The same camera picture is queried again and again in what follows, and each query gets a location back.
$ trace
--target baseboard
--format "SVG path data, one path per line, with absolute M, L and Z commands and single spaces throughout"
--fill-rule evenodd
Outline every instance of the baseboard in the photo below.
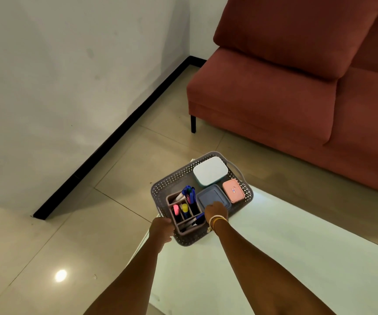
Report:
M 202 67 L 205 59 L 194 56 L 187 57 L 154 92 L 116 129 L 107 140 L 55 191 L 53 195 L 33 214 L 32 217 L 45 220 L 52 211 L 66 198 L 66 196 L 80 183 L 90 170 L 106 155 L 118 140 L 132 127 L 132 125 L 150 108 L 162 93 L 189 66 Z

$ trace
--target bracelet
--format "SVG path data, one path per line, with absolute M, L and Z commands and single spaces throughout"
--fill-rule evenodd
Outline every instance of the bracelet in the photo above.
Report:
M 215 218 L 215 217 L 216 217 L 217 219 L 215 219 L 215 220 L 213 221 L 213 225 L 211 225 L 211 221 L 212 221 L 213 218 Z M 208 224 L 210 225 L 210 227 L 208 228 L 207 233 L 210 233 L 211 231 L 214 231 L 214 232 L 215 232 L 215 230 L 214 230 L 214 225 L 215 225 L 215 222 L 216 222 L 217 220 L 225 220 L 225 221 L 228 222 L 228 220 L 227 220 L 225 217 L 223 217 L 222 215 L 214 215 L 212 218 L 210 218 L 210 221 L 208 222 Z

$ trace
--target white container lid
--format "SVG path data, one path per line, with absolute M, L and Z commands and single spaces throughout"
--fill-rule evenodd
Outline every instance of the white container lid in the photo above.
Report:
M 228 168 L 221 158 L 214 156 L 193 168 L 193 173 L 202 186 L 209 186 L 228 174 Z

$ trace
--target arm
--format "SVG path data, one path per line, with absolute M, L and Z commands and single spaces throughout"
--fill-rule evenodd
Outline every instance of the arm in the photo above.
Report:
M 151 224 L 150 237 L 118 278 L 91 304 L 84 315 L 145 315 L 157 256 L 171 241 L 174 225 L 170 219 L 157 217 Z
M 227 217 L 227 209 L 215 202 L 206 208 L 206 220 L 214 215 Z M 243 238 L 228 222 L 219 219 L 211 224 L 255 314 L 334 314 L 290 272 Z

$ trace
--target sofa leg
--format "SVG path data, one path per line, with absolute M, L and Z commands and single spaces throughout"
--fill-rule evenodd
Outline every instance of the sofa leg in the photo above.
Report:
M 196 133 L 196 117 L 195 116 L 190 116 L 190 127 L 192 133 Z

